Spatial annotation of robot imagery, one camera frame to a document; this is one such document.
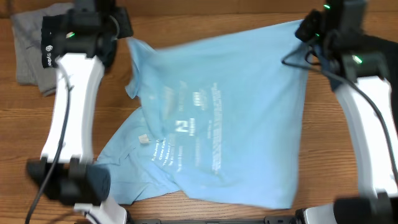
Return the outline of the light blue printed t-shirt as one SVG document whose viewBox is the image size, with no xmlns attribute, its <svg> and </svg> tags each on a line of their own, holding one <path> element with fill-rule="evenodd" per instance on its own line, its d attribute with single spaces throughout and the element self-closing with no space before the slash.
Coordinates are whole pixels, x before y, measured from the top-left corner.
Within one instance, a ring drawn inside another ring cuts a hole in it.
<svg viewBox="0 0 398 224">
<path fill-rule="evenodd" d="M 294 203 L 308 73 L 282 64 L 299 21 L 165 49 L 127 44 L 141 105 L 96 163 L 120 204 L 176 191 L 271 209 Z"/>
</svg>

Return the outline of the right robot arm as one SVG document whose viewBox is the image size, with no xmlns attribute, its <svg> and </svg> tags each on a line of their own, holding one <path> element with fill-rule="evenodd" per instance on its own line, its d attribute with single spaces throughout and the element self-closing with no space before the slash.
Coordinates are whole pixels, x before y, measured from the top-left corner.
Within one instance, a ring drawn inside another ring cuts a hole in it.
<svg viewBox="0 0 398 224">
<path fill-rule="evenodd" d="M 298 210 L 297 223 L 397 222 L 397 44 L 364 33 L 366 8 L 366 1 L 327 1 L 295 33 L 346 116 L 359 192 Z"/>
</svg>

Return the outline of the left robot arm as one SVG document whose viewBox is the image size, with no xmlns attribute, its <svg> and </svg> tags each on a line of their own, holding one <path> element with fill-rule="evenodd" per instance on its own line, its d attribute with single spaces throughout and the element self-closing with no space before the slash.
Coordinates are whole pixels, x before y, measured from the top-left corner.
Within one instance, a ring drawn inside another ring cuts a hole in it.
<svg viewBox="0 0 398 224">
<path fill-rule="evenodd" d="M 112 65 L 118 40 L 133 34 L 127 10 L 114 1 L 75 1 L 57 16 L 42 52 L 52 60 L 57 89 L 49 135 L 39 159 L 26 170 L 46 196 L 72 206 L 92 223 L 131 223 L 110 194 L 109 170 L 93 163 L 96 96 Z"/>
</svg>

